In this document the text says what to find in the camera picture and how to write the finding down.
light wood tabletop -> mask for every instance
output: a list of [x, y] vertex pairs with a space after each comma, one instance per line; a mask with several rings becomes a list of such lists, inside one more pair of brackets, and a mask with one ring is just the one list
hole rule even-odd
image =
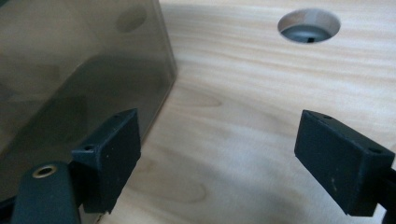
[[[161, 0], [178, 77], [101, 223], [380, 223], [348, 217], [294, 156], [303, 109], [396, 151], [396, 1]], [[297, 9], [335, 37], [280, 35]]]

